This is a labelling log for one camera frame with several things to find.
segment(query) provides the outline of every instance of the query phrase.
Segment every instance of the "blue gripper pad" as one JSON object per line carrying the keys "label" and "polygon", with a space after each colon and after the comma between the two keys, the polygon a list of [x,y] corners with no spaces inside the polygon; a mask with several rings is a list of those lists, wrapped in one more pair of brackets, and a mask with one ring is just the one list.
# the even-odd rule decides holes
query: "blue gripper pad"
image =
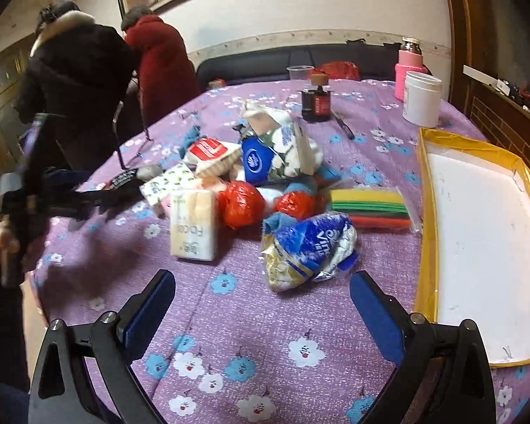
{"label": "blue gripper pad", "polygon": [[405,356],[404,335],[381,301],[381,298],[388,297],[376,284],[374,285],[379,295],[363,276],[357,273],[351,278],[349,293],[381,355],[398,367]]}
{"label": "blue gripper pad", "polygon": [[141,359],[175,297],[175,277],[160,270],[144,291],[133,295],[119,313],[116,334],[131,364]]}

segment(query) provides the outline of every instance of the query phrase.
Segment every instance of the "black coat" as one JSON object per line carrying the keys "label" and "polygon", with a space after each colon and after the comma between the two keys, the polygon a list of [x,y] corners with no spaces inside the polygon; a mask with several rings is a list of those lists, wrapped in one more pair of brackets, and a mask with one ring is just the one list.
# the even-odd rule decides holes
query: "black coat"
{"label": "black coat", "polygon": [[138,59],[112,27],[70,11],[47,25],[31,50],[15,109],[62,114],[55,139],[69,164],[96,170],[116,149],[112,118]]}

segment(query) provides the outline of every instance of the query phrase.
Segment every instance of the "metal screw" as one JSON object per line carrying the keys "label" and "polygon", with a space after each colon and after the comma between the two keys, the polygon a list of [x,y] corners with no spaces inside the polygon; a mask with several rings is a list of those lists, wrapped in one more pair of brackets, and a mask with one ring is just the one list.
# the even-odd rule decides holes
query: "metal screw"
{"label": "metal screw", "polygon": [[112,323],[116,320],[117,314],[114,311],[108,311],[107,313],[102,314],[100,320],[102,323]]}
{"label": "metal screw", "polygon": [[65,324],[65,322],[63,322],[61,319],[55,319],[53,322],[51,322],[51,324],[49,325],[49,328],[51,328],[51,330],[53,330],[53,331],[57,331],[64,324]]}
{"label": "metal screw", "polygon": [[416,325],[422,325],[426,322],[426,317],[421,313],[412,313],[410,314],[410,320]]}
{"label": "metal screw", "polygon": [[477,324],[471,320],[471,319],[467,319],[465,322],[464,322],[464,326],[465,328],[467,328],[468,330],[477,330]]}

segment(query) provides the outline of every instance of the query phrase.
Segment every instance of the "red label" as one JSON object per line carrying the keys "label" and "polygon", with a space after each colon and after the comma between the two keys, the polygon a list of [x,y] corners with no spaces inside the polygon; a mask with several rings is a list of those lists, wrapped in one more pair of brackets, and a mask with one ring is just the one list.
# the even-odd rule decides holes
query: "red label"
{"label": "red label", "polygon": [[326,116],[330,114],[330,98],[315,97],[314,98],[314,114],[319,114],[321,116]]}
{"label": "red label", "polygon": [[189,151],[201,161],[208,161],[224,156],[228,149],[218,140],[201,138]]}

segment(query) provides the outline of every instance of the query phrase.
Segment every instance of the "purple floral tablecloth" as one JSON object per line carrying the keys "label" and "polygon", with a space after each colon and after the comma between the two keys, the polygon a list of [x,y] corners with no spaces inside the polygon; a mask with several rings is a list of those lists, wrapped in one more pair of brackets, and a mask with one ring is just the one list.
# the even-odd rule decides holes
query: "purple floral tablecloth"
{"label": "purple floral tablecloth", "polygon": [[[241,101],[301,111],[299,81],[243,84],[207,92],[150,128],[154,142],[134,165],[178,162],[177,146],[197,123],[210,137],[237,141],[231,129]],[[421,207],[418,128],[402,118],[394,83],[332,81],[332,107],[355,140],[334,121],[310,125],[309,136],[332,167],[364,184],[398,186]],[[484,137],[461,113],[442,103],[440,126]],[[122,145],[131,160],[143,135]],[[85,185],[100,189],[120,172],[113,156]],[[106,222],[96,216],[76,233],[55,218],[32,282],[48,320],[92,322],[119,310],[159,269],[171,270],[176,297],[145,357],[133,369],[169,423],[357,423],[388,380],[382,359],[340,278],[291,294],[264,284],[259,227],[220,234],[218,263],[170,257],[168,221],[145,202]],[[416,234],[363,234],[362,267],[385,293],[411,310],[420,261]],[[110,402],[89,364],[100,397]],[[498,423],[510,423],[530,397],[530,366],[493,370]]]}

